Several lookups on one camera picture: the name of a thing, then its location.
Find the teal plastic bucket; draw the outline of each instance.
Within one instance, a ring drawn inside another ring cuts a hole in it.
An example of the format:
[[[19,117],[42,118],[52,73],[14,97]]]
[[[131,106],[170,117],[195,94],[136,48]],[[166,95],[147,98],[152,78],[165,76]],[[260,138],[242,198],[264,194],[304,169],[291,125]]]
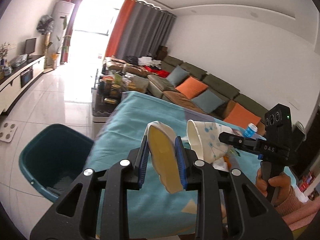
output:
[[[23,149],[19,167],[29,183],[54,202],[82,172],[93,140],[63,125],[52,124]]]

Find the cabinet drawer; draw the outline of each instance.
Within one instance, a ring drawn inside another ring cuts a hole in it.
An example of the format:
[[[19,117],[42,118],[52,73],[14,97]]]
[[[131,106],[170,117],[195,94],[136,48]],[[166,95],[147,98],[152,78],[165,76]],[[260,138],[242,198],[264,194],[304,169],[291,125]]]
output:
[[[5,94],[6,90],[9,89],[9,87],[4,87],[3,90],[0,92],[0,112],[2,113],[7,106],[6,100],[5,100]]]
[[[41,72],[43,72],[44,69],[44,59],[40,60],[36,64],[32,66],[33,68],[33,77],[38,76]]]
[[[13,103],[13,101],[19,95],[21,89],[20,76],[17,76],[14,80],[12,80],[9,84],[5,86],[5,88],[1,91],[1,94],[4,93],[5,97],[5,108],[4,111],[7,111],[9,106]]]

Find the orange cushion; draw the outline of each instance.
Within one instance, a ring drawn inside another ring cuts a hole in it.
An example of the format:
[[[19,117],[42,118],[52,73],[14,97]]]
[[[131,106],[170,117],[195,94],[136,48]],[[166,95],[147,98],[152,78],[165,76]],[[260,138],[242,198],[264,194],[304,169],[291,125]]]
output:
[[[249,123],[253,123],[257,126],[260,120],[261,117],[254,115],[239,103],[236,103],[230,114],[223,121],[246,129]]]
[[[208,85],[202,83],[194,77],[188,77],[182,84],[176,87],[176,90],[184,94],[188,99],[192,99],[200,95],[207,88]]]

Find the metal bolt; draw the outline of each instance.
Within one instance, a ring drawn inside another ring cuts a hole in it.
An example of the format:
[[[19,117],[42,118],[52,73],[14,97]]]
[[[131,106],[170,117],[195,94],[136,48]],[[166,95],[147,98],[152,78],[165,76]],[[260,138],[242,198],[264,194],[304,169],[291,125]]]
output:
[[[86,170],[84,170],[84,172],[83,172],[83,174],[84,174],[85,176],[90,176],[90,175],[92,175],[92,173],[93,173],[93,169],[86,169]]]
[[[122,160],[120,161],[120,165],[121,166],[128,166],[130,164],[130,161],[129,160]]]
[[[201,167],[203,165],[204,165],[204,161],[202,161],[202,160],[195,161],[195,166]]]
[[[240,176],[240,175],[241,175],[241,171],[238,170],[238,169],[233,169],[233,170],[231,171],[231,173],[232,173],[232,175],[234,175],[234,176]]]

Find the hand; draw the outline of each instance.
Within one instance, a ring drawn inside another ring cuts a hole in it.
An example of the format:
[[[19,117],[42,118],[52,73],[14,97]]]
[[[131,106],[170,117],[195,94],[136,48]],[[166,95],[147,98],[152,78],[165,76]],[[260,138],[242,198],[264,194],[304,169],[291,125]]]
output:
[[[279,206],[290,195],[291,178],[283,172],[279,176],[269,179],[268,182],[272,187],[280,187],[279,195],[275,203],[276,206]],[[268,184],[262,179],[261,169],[258,169],[256,177],[256,187],[265,197],[267,197],[268,194],[267,186]]]
[[[221,204],[221,214],[222,214],[222,219],[224,219],[227,216],[226,208],[222,204]]]

